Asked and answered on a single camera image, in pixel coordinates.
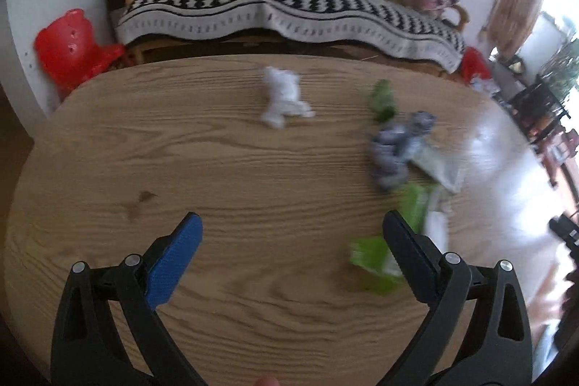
finger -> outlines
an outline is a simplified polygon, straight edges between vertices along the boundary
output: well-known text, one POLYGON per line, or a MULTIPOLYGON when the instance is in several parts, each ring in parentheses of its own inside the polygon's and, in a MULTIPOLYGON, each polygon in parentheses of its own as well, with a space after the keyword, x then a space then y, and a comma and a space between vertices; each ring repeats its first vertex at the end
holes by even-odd
POLYGON ((277 379, 272 378, 271 376, 264 376, 257 380, 255 386, 280 386, 280 383, 277 379))

metal screw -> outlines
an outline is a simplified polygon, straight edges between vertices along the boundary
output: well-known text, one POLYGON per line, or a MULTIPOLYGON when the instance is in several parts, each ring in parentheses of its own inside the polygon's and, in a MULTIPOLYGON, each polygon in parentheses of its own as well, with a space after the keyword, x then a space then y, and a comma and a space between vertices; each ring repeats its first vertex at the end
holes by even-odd
POLYGON ((508 260, 501 260, 500 266, 506 272, 510 272, 512 270, 512 263, 510 263, 508 260))
POLYGON ((460 256, 458 254, 455 254, 454 252, 449 252, 444 256, 444 258, 447 259, 447 262, 449 264, 456 265, 460 263, 460 256))
POLYGON ((74 273, 80 273, 85 269, 86 265, 84 262, 76 262, 73 266, 72 266, 72 271, 74 273))
POLYGON ((138 265, 140 261, 141 258, 137 254, 131 254, 127 256, 126 259, 124 259, 125 265, 128 265, 129 267, 134 267, 135 265, 138 265))

wood grain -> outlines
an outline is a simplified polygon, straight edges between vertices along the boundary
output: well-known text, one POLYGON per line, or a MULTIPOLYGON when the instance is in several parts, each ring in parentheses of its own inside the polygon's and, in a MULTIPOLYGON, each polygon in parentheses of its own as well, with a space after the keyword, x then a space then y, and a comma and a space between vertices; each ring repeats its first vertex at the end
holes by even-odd
MULTIPOLYGON (((451 249, 471 264, 510 259, 532 296, 557 245, 546 224, 561 208, 492 101, 360 61, 167 61, 81 86, 25 165, 9 220, 6 286, 16 335, 38 366, 48 371, 72 263, 118 264, 196 211, 203 243, 159 312, 209 384, 250 385, 263 373, 289 386, 376 384, 426 314, 408 288, 387 297, 358 290, 347 263, 351 241, 380 233, 384 212, 398 205, 373 187, 364 156, 374 131, 367 97, 382 78, 402 111, 438 116, 432 140, 467 164, 452 200, 451 249), (259 121, 266 65, 302 75, 315 118, 293 118, 282 131, 259 121)), ((117 308, 115 317, 144 369, 117 308)))

floor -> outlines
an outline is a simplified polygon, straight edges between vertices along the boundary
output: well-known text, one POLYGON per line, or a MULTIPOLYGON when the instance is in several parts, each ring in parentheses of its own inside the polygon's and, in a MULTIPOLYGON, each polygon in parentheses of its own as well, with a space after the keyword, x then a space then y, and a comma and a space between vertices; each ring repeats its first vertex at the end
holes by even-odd
MULTIPOLYGON (((491 71, 493 79, 501 88, 501 95, 504 100, 512 99, 525 86, 517 80, 513 73, 500 63, 492 63, 491 71)), ((571 173, 577 176, 579 182, 579 169, 574 160, 569 160, 568 166, 571 167, 571 173)), ((557 187, 555 191, 565 208, 565 214, 572 216, 576 212, 575 199, 572 195, 571 188, 563 172, 559 169, 556 175, 557 187)), ((573 216, 575 223, 579 223, 579 217, 573 216)), ((529 304, 528 314, 531 322, 531 333, 533 343, 536 345, 539 337, 542 335, 545 325, 561 318, 561 299, 567 288, 571 285, 565 280, 565 276, 574 269, 571 258, 564 246, 560 247, 557 252, 556 260, 549 267, 548 274, 542 284, 535 299, 529 304)))
MULTIPOLYGON (((252 44, 242 45, 244 52, 252 48, 252 44)), ((149 53, 147 60, 163 60, 171 59, 175 57, 182 57, 187 55, 187 50, 172 50, 160 53, 149 53)), ((390 66, 405 67, 407 69, 413 69, 419 72, 430 74, 432 76, 441 77, 444 80, 458 80, 460 81, 459 75, 448 75, 433 63, 428 62, 408 62, 401 61, 392 58, 388 58, 370 48, 363 46, 333 46, 333 47, 317 47, 316 52, 310 51, 310 48, 306 48, 307 51, 300 54, 318 54, 321 56, 337 56, 341 58, 350 58, 364 61, 371 61, 381 64, 388 64, 390 66)), ((0 89, 0 136, 2 137, 0 146, 0 175, 2 175, 2 183, 0 184, 0 244, 1 249, 4 247, 5 231, 7 227, 7 218, 10 208, 10 203, 12 201, 12 195, 14 188, 16 186, 18 176, 22 166, 24 165, 28 154, 30 153, 33 141, 25 133, 24 129, 18 122, 18 119, 12 108, 4 95, 2 89, 0 89)), ((569 198, 569 191, 565 189, 564 185, 559 188, 559 194, 561 199, 569 205, 571 201, 569 198)), ((47 384, 43 378, 41 378, 34 368, 31 366, 28 359, 25 358, 22 351, 19 349, 16 341, 10 334, 6 324, 10 323, 8 314, 7 300, 4 290, 4 274, 3 271, 3 250, 0 249, 0 312, 7 322, 3 322, 0 319, 0 378, 3 379, 3 384, 5 385, 44 385, 47 384), (19 371, 18 377, 10 378, 8 377, 9 370, 19 371)), ((559 315, 558 300, 562 294, 562 291, 567 287, 563 282, 563 277, 565 276, 565 271, 569 268, 569 258, 566 257, 564 253, 560 254, 559 261, 555 263, 549 272, 549 277, 545 281, 545 284, 541 290, 541 293, 532 302, 529 307, 529 315, 533 328, 533 337, 535 339, 541 333, 541 326, 545 321, 552 318, 556 318, 559 315)))
POLYGON ((0 378, 5 386, 48 385, 34 369, 10 333, 6 292, 4 290, 4 240, 12 195, 22 166, 33 148, 33 140, 14 114, 0 88, 0 378))

blue gripper pad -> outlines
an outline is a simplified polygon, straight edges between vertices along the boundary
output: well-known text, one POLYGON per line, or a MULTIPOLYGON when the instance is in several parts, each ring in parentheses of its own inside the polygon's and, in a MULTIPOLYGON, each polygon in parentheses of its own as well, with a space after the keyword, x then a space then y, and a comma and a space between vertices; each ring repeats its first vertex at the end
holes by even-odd
POLYGON ((150 269, 147 278, 145 299, 152 310, 169 301, 201 243, 203 224, 199 215, 190 213, 171 237, 173 240, 150 269))

